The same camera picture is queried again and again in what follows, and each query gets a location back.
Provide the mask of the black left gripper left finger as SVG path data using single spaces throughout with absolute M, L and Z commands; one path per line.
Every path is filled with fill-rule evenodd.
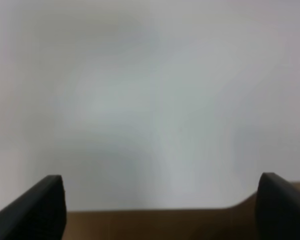
M 61 175 L 48 175 L 0 211 L 0 240 L 61 240 L 67 224 Z

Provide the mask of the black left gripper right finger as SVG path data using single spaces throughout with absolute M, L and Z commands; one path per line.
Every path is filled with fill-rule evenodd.
M 300 190 L 279 175 L 261 175 L 254 214 L 260 240 L 300 240 Z

